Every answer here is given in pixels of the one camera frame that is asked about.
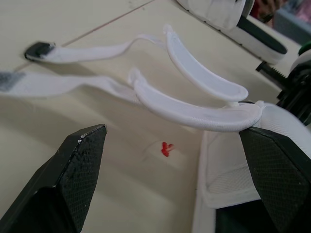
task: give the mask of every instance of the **white strap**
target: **white strap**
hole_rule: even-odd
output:
[[[37,73],[0,72],[0,95],[15,98],[51,97],[89,85],[131,103],[142,104],[164,119],[220,132],[246,129],[259,121],[261,116],[261,108],[254,104],[211,109],[173,99],[151,87],[137,69],[130,72],[129,81],[134,89],[106,76],[59,77]]]
[[[170,25],[164,27],[167,50],[179,71],[208,94],[225,101],[241,101],[248,96],[243,86],[229,82],[199,63],[186,49]]]
[[[75,62],[87,62],[95,60],[104,60],[119,56],[125,53],[131,45],[139,40],[144,39],[152,42],[153,44],[166,49],[165,43],[163,43],[158,38],[152,35],[141,34],[138,35],[135,39],[125,42],[121,45],[106,46],[106,47],[93,47],[86,49],[71,49],[64,47],[55,47],[51,52],[46,56],[41,58],[29,57],[31,60],[55,63],[55,64],[64,64],[64,63],[75,63]]]
[[[0,72],[0,95],[15,98],[53,97],[82,85],[99,88],[115,97],[140,104],[132,88],[107,76],[56,76],[39,73]]]
[[[207,23],[224,29],[237,26],[245,0],[188,0],[189,8]]]
[[[253,126],[262,114],[255,104],[212,109],[176,100],[150,86],[137,69],[130,73],[129,82],[140,102],[154,114],[201,130],[238,132]]]
[[[248,96],[244,87],[221,78],[200,64],[188,52],[170,25],[166,25],[164,30],[167,36],[167,45],[152,35],[142,34],[121,45],[88,49],[55,47],[40,58],[27,57],[32,60],[57,64],[108,59],[123,54],[136,40],[145,39],[161,48],[167,47],[172,62],[181,73],[208,94],[228,102],[241,101]]]

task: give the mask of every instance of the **white mesh fabric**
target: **white mesh fabric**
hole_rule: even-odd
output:
[[[211,194],[239,192],[244,189],[253,188],[253,180],[245,165],[233,171],[220,174],[211,183],[207,184],[207,189]]]
[[[243,86],[214,74],[199,63],[186,49],[170,25],[164,27],[167,51],[178,70],[194,85],[208,94],[225,101],[241,101],[248,91]]]
[[[256,127],[289,137],[311,158],[311,133],[307,127],[285,109],[262,101],[256,104],[263,111]],[[199,188],[208,207],[260,199],[238,133],[204,132],[199,163]]]
[[[289,137],[311,158],[311,133],[298,118],[287,110],[274,104],[265,104],[259,125],[263,129]]]

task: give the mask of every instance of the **white padding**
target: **white padding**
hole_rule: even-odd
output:
[[[107,76],[79,77],[0,72],[1,96],[15,98],[53,97],[65,94],[83,85],[93,86],[117,98],[140,104],[132,88]]]
[[[237,26],[245,0],[188,0],[188,5],[208,23],[230,30]]]
[[[253,126],[261,117],[261,108],[255,104],[212,109],[176,100],[150,86],[137,69],[132,70],[129,82],[145,107],[178,124],[202,130],[238,132]]]
[[[56,64],[109,59],[125,53],[131,47],[131,45],[139,39],[148,40],[163,49],[165,49],[166,47],[165,43],[163,43],[155,36],[141,34],[131,41],[114,46],[93,47],[85,49],[55,47],[48,55],[41,57],[41,59],[37,58],[32,59],[41,62],[56,63]]]
[[[27,57],[32,60],[55,64],[108,59],[126,52],[136,40],[145,39],[165,50],[167,49],[172,62],[181,73],[208,94],[228,102],[241,101],[247,98],[248,92],[244,87],[221,78],[201,65],[188,52],[170,25],[166,25],[164,31],[167,35],[166,44],[152,35],[141,34],[134,40],[121,45],[88,49],[55,47],[46,56],[40,58]]]
[[[311,50],[304,52],[303,54],[301,54],[293,63],[292,67],[291,67],[291,72],[293,69],[296,68],[297,65],[307,62],[311,60]]]
[[[289,137],[311,158],[311,133],[294,115],[274,104],[257,105],[263,113],[256,127]],[[215,209],[260,199],[238,133],[204,132],[198,191],[203,204]]]
[[[248,96],[243,86],[229,82],[200,64],[186,49],[170,25],[164,27],[167,50],[179,71],[201,90],[225,101],[241,101]]]
[[[151,87],[137,69],[130,72],[129,80],[134,89],[107,76],[60,77],[37,73],[0,72],[0,95],[15,98],[52,97],[88,85],[130,103],[142,104],[151,112],[175,123],[221,132],[246,129],[261,117],[260,107],[253,104],[210,109],[173,99]]]

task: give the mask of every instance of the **curved white pad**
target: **curved white pad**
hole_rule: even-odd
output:
[[[224,29],[237,26],[245,0],[187,0],[189,8],[209,23]]]
[[[238,132],[253,126],[262,114],[261,108],[255,104],[212,109],[176,100],[150,86],[137,69],[130,73],[129,82],[140,102],[151,112],[197,129]]]
[[[161,48],[167,48],[172,62],[181,73],[208,94],[224,101],[241,101],[248,96],[248,92],[244,87],[221,78],[200,64],[188,52],[170,25],[166,25],[164,30],[167,35],[166,45],[152,35],[142,34],[134,40],[121,45],[88,49],[55,47],[47,55],[40,58],[30,57],[29,55],[27,55],[27,58],[56,64],[108,59],[123,54],[136,40],[145,39]]]
[[[199,63],[180,41],[170,25],[164,27],[167,50],[179,71],[201,90],[225,101],[241,101],[248,96],[243,86],[229,82]]]

